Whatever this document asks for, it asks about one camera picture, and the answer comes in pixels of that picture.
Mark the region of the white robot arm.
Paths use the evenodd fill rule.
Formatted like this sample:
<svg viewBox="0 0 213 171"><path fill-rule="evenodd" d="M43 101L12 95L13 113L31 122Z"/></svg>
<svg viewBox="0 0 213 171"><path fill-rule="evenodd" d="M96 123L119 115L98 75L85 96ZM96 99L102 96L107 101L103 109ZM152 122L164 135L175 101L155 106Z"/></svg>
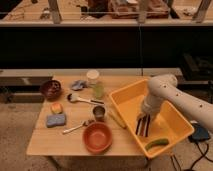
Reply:
<svg viewBox="0 0 213 171"><path fill-rule="evenodd" d="M173 74L154 76L148 79L148 94L144 97L139 118L150 115L152 119L160 112L167 100L180 112L196 120L213 133L213 104L189 95L177 88L178 80Z"/></svg>

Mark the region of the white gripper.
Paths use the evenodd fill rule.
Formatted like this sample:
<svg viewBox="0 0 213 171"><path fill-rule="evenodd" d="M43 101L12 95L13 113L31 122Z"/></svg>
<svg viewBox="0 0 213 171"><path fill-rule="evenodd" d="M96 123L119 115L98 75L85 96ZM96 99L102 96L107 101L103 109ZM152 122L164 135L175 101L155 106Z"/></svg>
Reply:
<svg viewBox="0 0 213 171"><path fill-rule="evenodd" d="M160 112L163 99L153 94L148 94L144 97L141 103L141 112L145 115L150 115L150 124L154 122L155 116ZM142 115L139 114L136 120L140 120Z"/></svg>

